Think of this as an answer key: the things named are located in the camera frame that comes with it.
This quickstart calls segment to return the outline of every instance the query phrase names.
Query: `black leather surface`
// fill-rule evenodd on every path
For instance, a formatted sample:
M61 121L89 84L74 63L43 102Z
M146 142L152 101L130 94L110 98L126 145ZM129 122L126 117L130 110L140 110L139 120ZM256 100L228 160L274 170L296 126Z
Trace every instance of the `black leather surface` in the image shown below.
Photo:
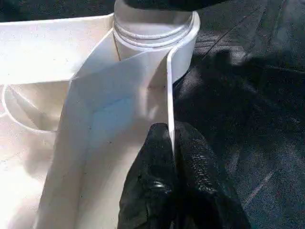
M200 11L175 118L206 138L253 228L305 227L305 5L232 1Z

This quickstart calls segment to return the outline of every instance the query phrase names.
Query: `plastic compartment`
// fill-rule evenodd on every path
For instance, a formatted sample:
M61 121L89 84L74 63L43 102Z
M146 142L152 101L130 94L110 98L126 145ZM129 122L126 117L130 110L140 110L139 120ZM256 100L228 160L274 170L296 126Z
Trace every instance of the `plastic compartment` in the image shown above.
M174 140L172 84L189 67L199 24L196 13L171 50L113 58L108 66L94 60L103 47L118 58L112 31L99 43L70 82L35 229L116 227L127 172L151 124L167 123Z
M56 131L69 80L112 24L113 14L0 23L0 84L9 84L2 92L5 114L30 131ZM95 61L107 64L112 57Z

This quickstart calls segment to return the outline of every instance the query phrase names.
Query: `finger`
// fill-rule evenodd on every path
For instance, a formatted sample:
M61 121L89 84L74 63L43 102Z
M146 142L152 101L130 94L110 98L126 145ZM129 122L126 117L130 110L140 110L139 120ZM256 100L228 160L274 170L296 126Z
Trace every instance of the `finger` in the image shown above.
M189 124L175 126L178 170L196 224L199 228L250 228L233 184L206 139Z
M133 8L154 10L193 11L225 0L123 0Z
M118 228L169 228L174 214L173 177L167 125L154 124L125 180Z

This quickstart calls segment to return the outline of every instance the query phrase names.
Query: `black glove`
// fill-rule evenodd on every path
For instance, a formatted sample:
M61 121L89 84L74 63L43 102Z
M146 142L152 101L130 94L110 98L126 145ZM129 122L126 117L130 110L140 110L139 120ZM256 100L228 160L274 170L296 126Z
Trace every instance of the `black glove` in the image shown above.
M133 8L144 10L193 11L226 0L124 0Z
M175 181L167 125L154 124L125 180L118 229L168 229Z
M189 124L175 127L176 162L167 126L151 127L124 184L118 229L169 229L174 221L179 229L250 228L205 138Z

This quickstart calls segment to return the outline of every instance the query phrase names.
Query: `curved plastic rim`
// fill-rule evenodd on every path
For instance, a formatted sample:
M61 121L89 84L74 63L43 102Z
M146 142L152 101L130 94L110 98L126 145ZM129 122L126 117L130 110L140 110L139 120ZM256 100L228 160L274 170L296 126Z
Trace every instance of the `curved plastic rim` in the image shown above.
M32 132L35 132L35 133L39 133L39 134L48 134L48 133L55 133L56 130L39 130L39 129L34 129L34 128L31 128L27 125L24 125L22 123L20 123L19 121L17 121L14 116L10 113L9 109L7 108L7 105L6 105L6 98L5 98L5 93L8 89L8 85L4 85L3 89L2 89L2 98L1 98L1 101L2 101L2 105L3 105L3 108L4 108L4 114L5 115L8 115L10 117L10 119L17 123L18 125L22 126L23 128L29 130L29 131L32 131Z
M167 33L154 34L154 35L141 35L141 34L129 32L126 29L124 29L121 25L119 25L119 23L117 23L117 21L114 21L114 27L119 32L119 34L121 34L122 36L131 37L133 39L139 39L139 40L157 40L157 39L162 39L162 38L173 36L173 35L177 34L178 32L187 29L190 26L190 24L192 24L192 20L193 20L193 15L187 20L187 22L184 25L182 25L172 31L169 31Z

